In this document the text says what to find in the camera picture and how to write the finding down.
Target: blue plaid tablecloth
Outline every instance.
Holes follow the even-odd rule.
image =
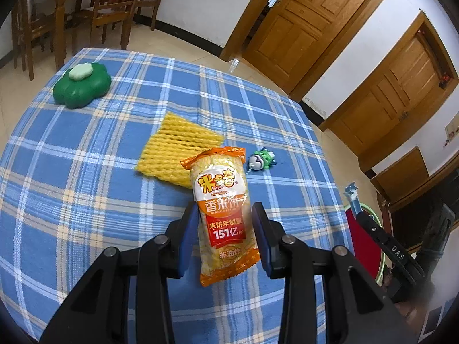
[[[54,104],[69,67],[100,62],[109,93],[79,110]],[[140,52],[83,49],[36,96],[0,162],[0,298],[40,338],[59,304],[108,246],[138,247],[180,218],[191,190],[134,170],[167,111],[221,133],[224,145],[266,147],[277,165],[247,175],[252,203],[313,247],[352,248],[341,199],[322,148],[295,102],[204,66]],[[277,343],[283,280],[259,262],[203,288],[199,252],[169,280],[178,344]],[[324,298],[316,277],[318,342]],[[134,314],[129,314],[129,324]]]

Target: rice cracker package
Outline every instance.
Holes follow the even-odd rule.
[[[199,206],[201,284],[234,277],[260,260],[244,172],[245,149],[212,148],[181,161]]]

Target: item on dining table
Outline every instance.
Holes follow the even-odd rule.
[[[245,149],[213,148],[184,159],[199,206],[201,284],[234,277],[260,260],[244,173]]]
[[[111,83],[112,78],[103,64],[77,64],[54,85],[53,97],[57,104],[65,104],[69,109],[81,109],[92,100],[104,96]]]
[[[260,151],[255,151],[249,157],[249,162],[247,163],[247,172],[251,170],[260,171],[263,169],[269,169],[273,165],[276,165],[276,161],[274,160],[274,153],[272,151],[268,151],[267,148],[262,148]]]
[[[219,147],[223,140],[220,134],[167,112],[158,131],[146,143],[136,170],[191,189],[190,175],[180,161]]]

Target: screw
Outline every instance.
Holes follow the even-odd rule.
[[[347,255],[347,248],[344,246],[336,246],[334,248],[334,253],[336,253],[339,256],[346,256]]]
[[[164,234],[157,235],[154,238],[154,241],[157,245],[164,245],[168,240],[169,238]]]
[[[288,245],[292,245],[296,240],[297,239],[293,235],[285,234],[282,236],[282,241]]]
[[[115,247],[108,247],[104,249],[104,255],[107,257],[112,257],[116,254],[116,248]]]

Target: yellow cloth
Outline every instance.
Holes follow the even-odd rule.
[[[219,147],[223,140],[220,134],[167,112],[158,131],[146,143],[136,170],[191,188],[190,172],[180,161]]]

